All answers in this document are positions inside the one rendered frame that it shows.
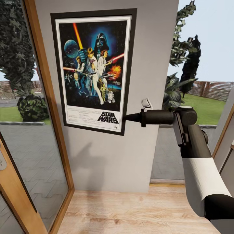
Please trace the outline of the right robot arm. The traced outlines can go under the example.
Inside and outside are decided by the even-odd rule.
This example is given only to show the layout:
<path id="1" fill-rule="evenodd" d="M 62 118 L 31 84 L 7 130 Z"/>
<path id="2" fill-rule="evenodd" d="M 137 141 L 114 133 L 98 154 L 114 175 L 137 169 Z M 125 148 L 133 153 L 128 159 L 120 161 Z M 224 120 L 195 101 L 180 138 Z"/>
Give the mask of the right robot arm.
<path id="1" fill-rule="evenodd" d="M 173 125 L 185 176 L 186 196 L 193 211 L 205 217 L 221 234 L 234 234 L 234 198 L 229 193 L 207 146 L 208 136 L 201 130 L 191 106 L 153 110 L 149 99 L 142 100 L 140 113 L 124 120 L 146 124 Z"/>

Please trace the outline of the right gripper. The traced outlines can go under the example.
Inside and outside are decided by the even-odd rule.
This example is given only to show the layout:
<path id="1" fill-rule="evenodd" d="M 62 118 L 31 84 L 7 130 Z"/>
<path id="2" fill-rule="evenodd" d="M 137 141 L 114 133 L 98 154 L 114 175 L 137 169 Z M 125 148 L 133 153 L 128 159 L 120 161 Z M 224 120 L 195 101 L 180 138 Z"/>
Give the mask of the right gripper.
<path id="1" fill-rule="evenodd" d="M 124 120 L 141 122 L 141 127 L 146 128 L 146 124 L 162 124 L 162 111 L 161 110 L 152 110 L 144 112 L 141 109 L 140 113 L 129 114 L 123 117 Z"/>

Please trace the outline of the poster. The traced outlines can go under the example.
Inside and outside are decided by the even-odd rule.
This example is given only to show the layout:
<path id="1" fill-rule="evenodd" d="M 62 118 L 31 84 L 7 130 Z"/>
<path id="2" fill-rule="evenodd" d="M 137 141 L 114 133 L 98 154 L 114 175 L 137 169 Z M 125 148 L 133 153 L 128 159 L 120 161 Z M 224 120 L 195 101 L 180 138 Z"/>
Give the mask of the poster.
<path id="1" fill-rule="evenodd" d="M 64 126 L 124 136 L 137 8 L 50 15 Z"/>

